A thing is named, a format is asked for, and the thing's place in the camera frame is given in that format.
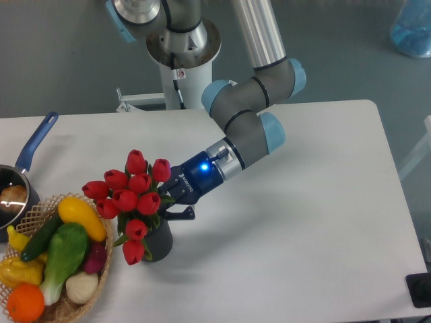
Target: yellow squash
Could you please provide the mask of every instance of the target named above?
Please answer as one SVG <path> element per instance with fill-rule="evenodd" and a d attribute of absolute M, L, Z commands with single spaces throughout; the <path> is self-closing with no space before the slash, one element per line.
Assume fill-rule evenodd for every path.
<path fill-rule="evenodd" d="M 76 222 L 82 225 L 90 239 L 97 242 L 106 239 L 102 220 L 87 202 L 74 196 L 65 197 L 59 203 L 59 215 L 64 223 Z"/>
<path fill-rule="evenodd" d="M 13 249 L 21 253 L 24 247 L 26 246 L 26 244 L 30 241 L 30 238 L 28 236 L 25 236 L 24 234 L 21 234 L 20 232 L 17 232 L 12 225 L 8 226 L 6 230 L 7 230 L 7 235 L 9 236 L 9 244 Z M 38 260 L 46 264 L 46 260 L 47 260 L 46 252 L 41 254 L 38 257 Z"/>
<path fill-rule="evenodd" d="M 22 262 L 20 257 L 9 257 L 0 262 L 0 281 L 10 289 L 22 283 L 39 286 L 42 283 L 43 263 L 38 260 Z"/>

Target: tulip bouquet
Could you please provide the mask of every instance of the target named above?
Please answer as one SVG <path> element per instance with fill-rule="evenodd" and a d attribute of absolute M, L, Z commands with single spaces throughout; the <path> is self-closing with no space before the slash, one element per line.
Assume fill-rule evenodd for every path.
<path fill-rule="evenodd" d="M 165 222 L 158 214 L 160 205 L 174 203 L 169 195 L 158 193 L 159 184 L 167 181 L 170 173 L 166 159 L 157 159 L 151 165 L 142 152 L 132 150 L 127 156 L 124 172 L 109 170 L 104 173 L 105 181 L 88 182 L 82 187 L 84 194 L 94 200 L 101 217 L 117 218 L 119 238 L 114 246 L 123 245 L 129 265 L 143 259 L 152 261 L 147 237 L 159 229 L 162 221 Z"/>

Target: black pot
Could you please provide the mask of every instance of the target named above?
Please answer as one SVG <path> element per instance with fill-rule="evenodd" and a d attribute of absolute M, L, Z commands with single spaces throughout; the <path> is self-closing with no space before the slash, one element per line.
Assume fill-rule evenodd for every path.
<path fill-rule="evenodd" d="M 24 145 L 15 167 L 0 165 L 0 242 L 7 242 L 6 228 L 14 227 L 27 211 L 40 201 L 24 173 L 30 170 L 36 148 L 53 127 L 59 115 L 49 112 Z"/>
<path fill-rule="evenodd" d="M 147 244 L 147 250 L 151 252 L 152 259 L 142 258 L 145 262 L 155 262 L 166 257 L 170 250 L 174 240 L 172 233 L 170 232 L 169 222 L 165 218 L 160 217 L 160 225 L 157 229 L 149 232 L 144 238 Z"/>

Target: flower vase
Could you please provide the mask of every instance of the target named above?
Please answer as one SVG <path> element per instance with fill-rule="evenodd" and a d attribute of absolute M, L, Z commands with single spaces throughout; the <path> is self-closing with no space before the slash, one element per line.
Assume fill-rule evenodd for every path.
<path fill-rule="evenodd" d="M 146 250 L 142 261 L 156 262 L 166 257 L 174 242 L 170 232 L 169 222 L 160 217 L 159 227 L 151 230 L 144 237 Z"/>

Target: blue bottle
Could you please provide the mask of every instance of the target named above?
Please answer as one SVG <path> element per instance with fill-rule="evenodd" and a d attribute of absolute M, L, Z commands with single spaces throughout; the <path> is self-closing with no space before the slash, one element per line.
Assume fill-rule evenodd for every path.
<path fill-rule="evenodd" d="M 404 54 L 431 57 L 431 0 L 407 0 L 391 28 L 391 40 Z"/>

